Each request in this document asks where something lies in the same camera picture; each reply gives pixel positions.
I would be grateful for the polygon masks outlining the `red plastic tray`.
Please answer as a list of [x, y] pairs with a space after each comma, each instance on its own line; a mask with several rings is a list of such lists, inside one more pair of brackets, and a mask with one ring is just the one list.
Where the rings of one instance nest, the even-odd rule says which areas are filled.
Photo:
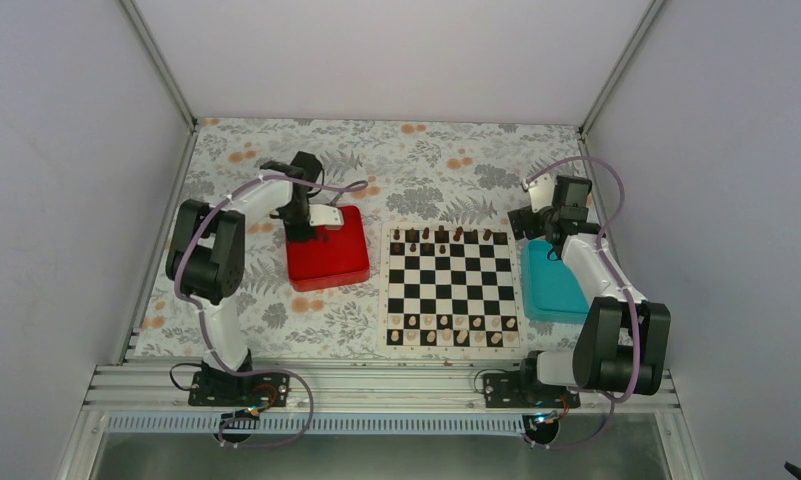
[[340, 207], [341, 227], [318, 226], [308, 241], [294, 242], [285, 231], [288, 279], [297, 292], [310, 292], [365, 282], [371, 262], [358, 207]]

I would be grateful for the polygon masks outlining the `dark wooden king piece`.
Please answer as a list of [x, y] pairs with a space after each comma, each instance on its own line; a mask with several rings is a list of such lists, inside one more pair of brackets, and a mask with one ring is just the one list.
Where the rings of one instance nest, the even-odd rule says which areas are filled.
[[436, 243], [449, 242], [449, 233], [447, 232], [447, 230], [443, 225], [440, 225], [438, 229], [435, 231], [435, 242]]

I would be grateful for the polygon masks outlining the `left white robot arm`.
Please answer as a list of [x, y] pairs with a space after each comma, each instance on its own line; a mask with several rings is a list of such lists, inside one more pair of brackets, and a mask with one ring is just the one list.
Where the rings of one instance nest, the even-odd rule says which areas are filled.
[[268, 161], [257, 178], [239, 186], [217, 205], [188, 199], [179, 206], [166, 275], [177, 297], [192, 304], [208, 350], [200, 364], [199, 385], [231, 405], [254, 391], [252, 357], [230, 298], [245, 272], [248, 220], [275, 214], [287, 239], [305, 243], [317, 237], [311, 221], [310, 192], [324, 168], [318, 158], [298, 152], [288, 163]]

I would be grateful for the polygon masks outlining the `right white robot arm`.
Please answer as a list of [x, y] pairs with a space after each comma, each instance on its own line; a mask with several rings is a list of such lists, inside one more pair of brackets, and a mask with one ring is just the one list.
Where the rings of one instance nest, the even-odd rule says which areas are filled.
[[530, 204], [510, 212], [520, 239], [543, 238], [574, 276], [588, 304], [575, 347], [532, 352], [517, 384], [520, 399], [541, 407], [557, 387], [604, 391], [615, 402], [653, 395], [661, 386], [671, 315], [649, 301], [613, 258], [606, 230], [588, 219], [592, 183], [537, 174], [524, 181]]

